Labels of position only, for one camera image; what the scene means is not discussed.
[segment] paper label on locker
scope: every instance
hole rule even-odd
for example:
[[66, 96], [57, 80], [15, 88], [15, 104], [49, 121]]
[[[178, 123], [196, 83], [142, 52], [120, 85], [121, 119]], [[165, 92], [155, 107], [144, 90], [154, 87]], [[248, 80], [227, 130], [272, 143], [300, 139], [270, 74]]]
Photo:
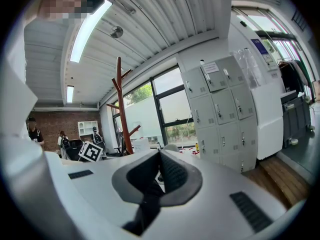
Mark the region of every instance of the paper label on locker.
[[202, 67], [203, 67], [204, 72], [206, 74], [219, 71], [219, 68], [215, 62], [210, 62], [210, 63], [204, 64], [204, 65], [202, 65]]

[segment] brick wall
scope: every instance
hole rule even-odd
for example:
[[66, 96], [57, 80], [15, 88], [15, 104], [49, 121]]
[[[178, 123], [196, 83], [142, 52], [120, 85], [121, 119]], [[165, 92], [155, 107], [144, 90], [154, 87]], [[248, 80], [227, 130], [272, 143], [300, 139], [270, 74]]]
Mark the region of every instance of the brick wall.
[[[69, 140], [79, 139], [78, 122], [98, 121], [99, 134], [103, 135], [99, 111], [31, 112], [29, 116], [35, 118], [36, 127], [42, 132], [46, 151], [59, 149], [60, 131], [64, 131]], [[81, 136], [81, 139], [91, 140], [89, 135]]]

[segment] gray floor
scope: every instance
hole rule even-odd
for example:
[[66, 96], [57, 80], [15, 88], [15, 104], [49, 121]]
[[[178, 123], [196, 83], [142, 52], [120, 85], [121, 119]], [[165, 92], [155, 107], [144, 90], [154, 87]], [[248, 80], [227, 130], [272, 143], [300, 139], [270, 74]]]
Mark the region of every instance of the gray floor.
[[320, 102], [311, 106], [311, 123], [315, 126], [314, 132], [307, 132], [299, 139], [298, 145], [291, 145], [282, 149], [282, 153], [301, 165], [313, 176], [316, 176], [320, 169]]

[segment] ceiling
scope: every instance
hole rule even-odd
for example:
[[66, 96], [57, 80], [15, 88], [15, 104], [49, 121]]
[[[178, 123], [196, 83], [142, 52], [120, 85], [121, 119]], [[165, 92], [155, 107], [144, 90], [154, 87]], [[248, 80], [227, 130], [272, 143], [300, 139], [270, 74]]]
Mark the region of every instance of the ceiling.
[[[63, 103], [64, 90], [71, 85], [73, 103], [96, 105], [113, 89], [117, 57], [125, 72], [200, 33], [228, 35], [230, 18], [227, 27], [217, 19], [230, 12], [231, 0], [109, 1], [112, 6], [93, 30], [79, 63], [70, 61], [79, 26], [70, 24], [72, 32], [67, 23], [37, 20], [26, 27], [26, 83], [38, 103]], [[110, 36], [114, 26], [122, 27], [122, 37]]]

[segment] tree-shaped coat stand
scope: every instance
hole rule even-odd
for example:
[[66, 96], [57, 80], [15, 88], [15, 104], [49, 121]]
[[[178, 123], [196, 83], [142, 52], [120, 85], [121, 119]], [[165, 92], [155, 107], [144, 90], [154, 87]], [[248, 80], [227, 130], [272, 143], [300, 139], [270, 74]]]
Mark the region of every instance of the tree-shaped coat stand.
[[123, 75], [121, 75], [121, 57], [116, 58], [116, 80], [112, 78], [112, 82], [114, 85], [114, 88], [116, 89], [118, 93], [118, 105], [112, 105], [112, 104], [106, 104], [107, 106], [119, 110], [120, 113], [120, 119], [122, 124], [122, 134], [124, 137], [124, 142], [126, 146], [126, 150], [129, 154], [133, 154], [134, 151], [132, 149], [130, 136], [134, 134], [139, 128], [140, 125], [138, 125], [136, 128], [134, 128], [131, 132], [128, 131], [128, 125], [126, 120], [126, 114], [125, 114], [125, 105], [124, 105], [124, 96], [122, 92], [122, 79], [126, 77], [129, 73], [131, 73], [132, 70], [129, 69], [127, 72], [125, 72]]

